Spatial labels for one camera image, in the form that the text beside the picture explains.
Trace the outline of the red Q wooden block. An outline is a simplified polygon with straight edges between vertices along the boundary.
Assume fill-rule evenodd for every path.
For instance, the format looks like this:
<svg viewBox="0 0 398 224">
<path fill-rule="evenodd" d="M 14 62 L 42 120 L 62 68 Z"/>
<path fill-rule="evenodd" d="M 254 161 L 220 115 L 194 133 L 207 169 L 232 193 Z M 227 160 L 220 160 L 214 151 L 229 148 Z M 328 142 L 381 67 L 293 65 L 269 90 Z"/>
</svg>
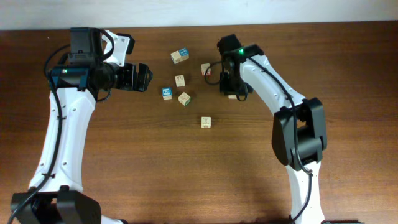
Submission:
<svg viewBox="0 0 398 224">
<path fill-rule="evenodd" d="M 236 95 L 228 95 L 228 98 L 232 99 L 232 100 L 237 100 L 237 96 Z"/>
</svg>

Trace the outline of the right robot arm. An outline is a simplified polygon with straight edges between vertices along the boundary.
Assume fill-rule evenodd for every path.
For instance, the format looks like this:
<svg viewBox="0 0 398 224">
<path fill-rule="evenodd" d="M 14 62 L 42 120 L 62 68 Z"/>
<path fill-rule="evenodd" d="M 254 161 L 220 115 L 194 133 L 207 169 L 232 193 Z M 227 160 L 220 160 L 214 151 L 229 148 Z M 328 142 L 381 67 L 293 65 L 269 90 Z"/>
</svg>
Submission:
<svg viewBox="0 0 398 224">
<path fill-rule="evenodd" d="M 244 101 L 256 92 L 273 115 L 272 149 L 286 168 L 292 196 L 291 223 L 323 223 L 319 171 L 327 147 L 325 112 L 318 98 L 295 91 L 272 68 L 256 44 L 243 46 L 234 35 L 217 43 L 220 92 Z"/>
</svg>

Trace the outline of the wooden block red A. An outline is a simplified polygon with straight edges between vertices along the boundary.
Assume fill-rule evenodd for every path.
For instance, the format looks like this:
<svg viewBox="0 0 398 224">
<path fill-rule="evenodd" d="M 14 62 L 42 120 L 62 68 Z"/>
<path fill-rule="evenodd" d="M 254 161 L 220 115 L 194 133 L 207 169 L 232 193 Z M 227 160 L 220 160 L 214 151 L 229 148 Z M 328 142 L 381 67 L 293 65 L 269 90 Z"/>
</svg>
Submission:
<svg viewBox="0 0 398 224">
<path fill-rule="evenodd" d="M 209 75 L 211 75 L 211 66 L 210 66 L 210 64 L 209 63 L 204 63 L 204 64 L 201 64 L 201 74 L 203 75 L 203 76 L 209 76 Z"/>
</svg>

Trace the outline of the wooden block yellow side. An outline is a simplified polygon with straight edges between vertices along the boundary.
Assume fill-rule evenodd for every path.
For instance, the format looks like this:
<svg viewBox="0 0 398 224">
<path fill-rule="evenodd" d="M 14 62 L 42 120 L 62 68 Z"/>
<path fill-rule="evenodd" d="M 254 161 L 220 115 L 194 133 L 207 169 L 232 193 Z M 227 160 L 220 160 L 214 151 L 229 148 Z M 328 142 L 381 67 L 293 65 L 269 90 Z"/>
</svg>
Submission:
<svg viewBox="0 0 398 224">
<path fill-rule="evenodd" d="M 203 129 L 211 128 L 211 117 L 203 116 L 201 118 L 201 127 Z"/>
</svg>

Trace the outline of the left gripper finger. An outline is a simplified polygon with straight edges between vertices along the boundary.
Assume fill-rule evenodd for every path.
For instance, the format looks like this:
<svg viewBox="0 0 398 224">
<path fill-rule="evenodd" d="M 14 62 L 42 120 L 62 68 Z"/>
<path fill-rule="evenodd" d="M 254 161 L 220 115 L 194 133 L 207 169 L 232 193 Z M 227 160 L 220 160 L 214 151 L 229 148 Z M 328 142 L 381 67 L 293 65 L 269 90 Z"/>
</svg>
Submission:
<svg viewBox="0 0 398 224">
<path fill-rule="evenodd" d="M 145 92 L 149 86 L 151 79 L 139 78 L 136 83 L 136 91 Z"/>
<path fill-rule="evenodd" d="M 153 73 L 146 64 L 139 64 L 139 75 L 141 78 L 153 78 Z"/>
</svg>

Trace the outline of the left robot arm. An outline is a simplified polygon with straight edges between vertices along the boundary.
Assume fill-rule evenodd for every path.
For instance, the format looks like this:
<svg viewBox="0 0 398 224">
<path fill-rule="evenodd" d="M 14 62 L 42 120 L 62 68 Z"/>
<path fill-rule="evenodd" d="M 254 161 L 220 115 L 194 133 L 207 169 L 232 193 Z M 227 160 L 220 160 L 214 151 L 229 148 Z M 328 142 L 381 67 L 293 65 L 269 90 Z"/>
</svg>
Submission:
<svg viewBox="0 0 398 224">
<path fill-rule="evenodd" d="M 83 193 L 86 132 L 101 91 L 144 92 L 153 74 L 146 64 L 126 62 L 135 41 L 129 34 L 80 27 L 56 50 L 58 63 L 44 67 L 50 116 L 44 147 L 27 192 L 15 193 L 10 221 L 20 223 L 113 223 Z"/>
</svg>

